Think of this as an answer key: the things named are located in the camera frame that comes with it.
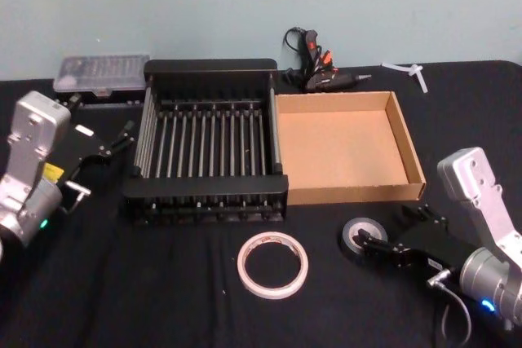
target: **white plastic piece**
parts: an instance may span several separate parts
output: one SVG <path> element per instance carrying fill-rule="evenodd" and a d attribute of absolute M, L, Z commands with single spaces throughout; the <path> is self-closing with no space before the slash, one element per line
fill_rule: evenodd
<path fill-rule="evenodd" d="M 301 269 L 295 279 L 287 285 L 276 289 L 270 289 L 255 283 L 246 273 L 245 267 L 246 258 L 249 256 L 250 252 L 259 245 L 270 242 L 288 246 L 301 262 Z M 308 257 L 303 246 L 293 237 L 283 234 L 282 232 L 262 232 L 261 234 L 253 236 L 247 240 L 243 246 L 241 246 L 241 250 L 237 256 L 237 271 L 239 272 L 239 278 L 243 285 L 245 285 L 245 288 L 254 295 L 272 300 L 284 299 L 295 294 L 303 286 L 308 274 Z"/>
<path fill-rule="evenodd" d="M 77 130 L 78 132 L 82 132 L 85 136 L 89 136 L 89 137 L 91 137 L 93 134 L 95 134 L 95 132 L 93 130 L 90 130 L 86 126 L 82 126 L 80 124 L 78 124 L 74 129 Z"/>
<path fill-rule="evenodd" d="M 404 73 L 408 73 L 408 75 L 410 75 L 411 77 L 413 75 L 417 75 L 418 82 L 421 84 L 422 92 L 427 93 L 426 82 L 424 81 L 424 78 L 422 77 L 422 74 L 421 74 L 422 65 L 411 64 L 411 66 L 409 66 L 409 67 L 401 67 L 400 65 L 388 64 L 388 63 L 382 63 L 381 65 L 385 68 L 395 69 L 396 71 L 402 71 Z"/>

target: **open cardboard tray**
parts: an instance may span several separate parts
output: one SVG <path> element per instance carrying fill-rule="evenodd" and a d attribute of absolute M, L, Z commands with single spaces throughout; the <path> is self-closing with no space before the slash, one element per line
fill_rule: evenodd
<path fill-rule="evenodd" d="M 276 97 L 288 205 L 418 200 L 426 185 L 395 93 Z"/>

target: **metal rod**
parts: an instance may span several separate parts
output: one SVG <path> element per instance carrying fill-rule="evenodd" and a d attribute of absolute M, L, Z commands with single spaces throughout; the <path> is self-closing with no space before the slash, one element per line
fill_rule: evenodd
<path fill-rule="evenodd" d="M 205 127 L 206 127 L 206 114 L 205 111 L 201 112 L 201 142 L 199 143 L 199 170 L 197 171 L 198 177 L 203 177 L 203 158 L 205 157 Z"/>
<path fill-rule="evenodd" d="M 148 118 L 148 107 L 150 106 L 150 87 L 145 91 L 145 101 L 144 101 L 144 110 L 141 113 L 141 122 L 139 124 L 139 133 L 138 133 L 138 147 L 136 148 L 136 155 L 134 159 L 135 166 L 139 166 L 139 161 L 141 160 L 141 156 L 143 155 L 144 149 L 144 132 L 146 128 L 146 122 Z"/>
<path fill-rule="evenodd" d="M 241 144 L 241 175 L 245 175 L 245 118 L 241 110 L 239 112 L 239 140 Z"/>
<path fill-rule="evenodd" d="M 236 120 L 235 113 L 236 109 L 232 106 L 232 111 L 230 112 L 230 175 L 233 177 L 235 173 L 236 166 L 236 157 L 234 152 L 234 122 Z"/>
<path fill-rule="evenodd" d="M 147 177 L 150 176 L 150 165 L 152 164 L 153 154 L 154 154 L 154 141 L 156 139 L 156 128 L 157 128 L 157 115 L 156 111 L 154 111 L 154 119 L 153 119 L 153 128 L 151 129 L 151 138 L 150 143 L 148 144 L 148 153 L 147 153 Z"/>
<path fill-rule="evenodd" d="M 188 177 L 192 177 L 192 165 L 194 163 L 194 139 L 196 138 L 196 126 L 197 126 L 197 113 L 196 107 L 194 106 L 194 110 L 192 111 L 192 121 L 191 121 L 191 129 L 192 134 L 190 136 L 190 150 L 188 153 Z"/>
<path fill-rule="evenodd" d="M 210 118 L 209 177 L 214 177 L 214 137 L 215 137 L 215 107 L 212 108 L 212 117 Z"/>
<path fill-rule="evenodd" d="M 151 92 L 150 100 L 148 101 L 148 108 L 146 110 L 146 117 L 144 119 L 144 132 L 143 132 L 143 138 L 141 142 L 141 153 L 139 154 L 139 167 L 141 168 L 141 174 L 145 175 L 145 164 L 144 164 L 144 158 L 145 158 L 145 152 L 147 151 L 147 142 L 148 142 L 148 134 L 150 133 L 150 126 L 151 126 L 151 120 L 153 118 L 153 94 Z"/>
<path fill-rule="evenodd" d="M 170 178 L 172 175 L 172 160 L 174 159 L 174 141 L 176 138 L 176 124 L 178 122 L 178 105 L 175 106 L 172 112 L 172 134 L 170 136 L 170 147 L 169 147 L 169 164 L 166 168 L 166 177 Z"/>
<path fill-rule="evenodd" d="M 165 147 L 166 119 L 167 113 L 163 113 L 163 126 L 161 128 L 160 151 L 157 153 L 156 178 L 160 178 L 161 161 L 163 161 L 163 148 Z"/>
<path fill-rule="evenodd" d="M 267 175 L 267 166 L 265 162 L 265 156 L 264 156 L 264 132 L 263 132 L 263 114 L 261 113 L 261 110 L 259 110 L 259 150 L 261 155 L 261 175 Z"/>
<path fill-rule="evenodd" d="M 185 149 L 185 130 L 187 129 L 187 115 L 182 113 L 183 122 L 181 125 L 181 141 L 179 143 L 179 157 L 178 157 L 178 173 L 177 177 L 181 177 L 181 170 L 183 169 L 183 152 Z"/>
<path fill-rule="evenodd" d="M 154 94 L 151 91 L 149 107 L 148 107 L 148 120 L 146 122 L 146 128 L 145 128 L 145 132 L 144 132 L 144 148 L 142 151 L 142 155 L 140 157 L 140 160 L 141 160 L 140 167 L 141 167 L 142 176 L 145 176 L 146 171 L 147 171 L 148 142 L 150 140 L 150 134 L 152 132 L 154 116 L 156 116 L 156 113 L 154 111 Z"/>
<path fill-rule="evenodd" d="M 254 109 L 252 104 L 250 104 L 248 114 L 250 126 L 250 174 L 255 175 Z"/>
<path fill-rule="evenodd" d="M 221 144 L 219 152 L 219 175 L 225 175 L 225 112 L 221 111 Z"/>
<path fill-rule="evenodd" d="M 274 163 L 281 163 L 281 152 L 279 150 L 279 131 L 277 129 L 277 113 L 276 113 L 276 93 L 273 88 L 270 89 L 270 115 L 272 116 L 272 133 L 274 136 Z"/>

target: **masking tape roll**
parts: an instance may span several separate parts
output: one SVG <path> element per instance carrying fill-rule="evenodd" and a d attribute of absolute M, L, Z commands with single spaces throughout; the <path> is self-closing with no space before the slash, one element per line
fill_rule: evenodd
<path fill-rule="evenodd" d="M 288 246 L 290 250 L 299 258 L 301 269 L 293 281 L 278 288 L 263 287 L 255 283 L 246 273 L 246 259 L 250 252 L 261 244 L 278 243 Z M 308 257 L 304 251 L 304 247 L 293 237 L 283 234 L 282 232 L 268 231 L 253 236 L 245 242 L 237 256 L 237 271 L 245 288 L 254 295 L 265 299 L 284 299 L 295 294 L 304 284 L 308 273 Z"/>

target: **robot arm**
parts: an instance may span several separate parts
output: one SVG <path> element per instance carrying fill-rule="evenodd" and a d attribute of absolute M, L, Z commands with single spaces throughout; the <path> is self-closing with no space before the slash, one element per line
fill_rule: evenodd
<path fill-rule="evenodd" d="M 455 152 L 437 169 L 449 197 L 470 211 L 484 245 L 464 264 L 461 290 L 478 302 L 491 302 L 507 325 L 522 325 L 522 236 L 513 226 L 484 150 Z"/>
<path fill-rule="evenodd" d="M 79 104 L 71 97 L 68 108 Z M 11 154 L 7 171 L 0 180 L 0 233 L 14 236 L 27 246 L 45 221 L 60 207 L 64 187 L 77 193 L 66 210 L 71 214 L 91 191 L 73 182 L 90 163 L 109 163 L 126 150 L 134 139 L 128 121 L 112 143 L 104 143 L 85 126 L 69 126 L 71 112 L 37 91 L 31 91 L 15 106 L 11 134 L 7 141 Z M 0 260 L 2 242 L 0 241 Z"/>
<path fill-rule="evenodd" d="M 62 200 L 59 188 L 42 177 L 46 158 L 65 136 L 71 113 L 36 91 L 16 103 L 7 141 L 11 154 L 0 180 L 0 226 L 23 245 Z"/>

